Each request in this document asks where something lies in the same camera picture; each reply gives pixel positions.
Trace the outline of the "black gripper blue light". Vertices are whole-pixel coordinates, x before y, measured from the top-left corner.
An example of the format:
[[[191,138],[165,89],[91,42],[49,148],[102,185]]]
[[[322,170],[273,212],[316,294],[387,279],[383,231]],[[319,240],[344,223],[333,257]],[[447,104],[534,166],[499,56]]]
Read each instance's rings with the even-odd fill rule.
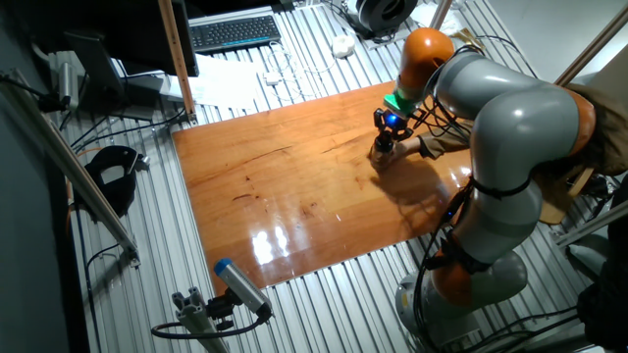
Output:
[[[378,131],[382,131],[385,126],[385,128],[395,133],[396,141],[405,140],[414,133],[414,130],[407,126],[407,120],[392,111],[384,112],[382,109],[378,108],[373,113],[373,117],[374,125]]]

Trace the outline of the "person's right hand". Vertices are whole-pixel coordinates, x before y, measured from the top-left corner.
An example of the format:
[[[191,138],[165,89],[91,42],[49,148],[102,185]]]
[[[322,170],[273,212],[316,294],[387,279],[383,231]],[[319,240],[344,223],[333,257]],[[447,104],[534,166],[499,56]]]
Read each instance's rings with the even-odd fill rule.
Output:
[[[396,142],[390,152],[379,152],[372,146],[368,159],[371,167],[377,172],[385,170],[393,162],[410,154],[417,153],[421,148],[421,140],[418,137]]]

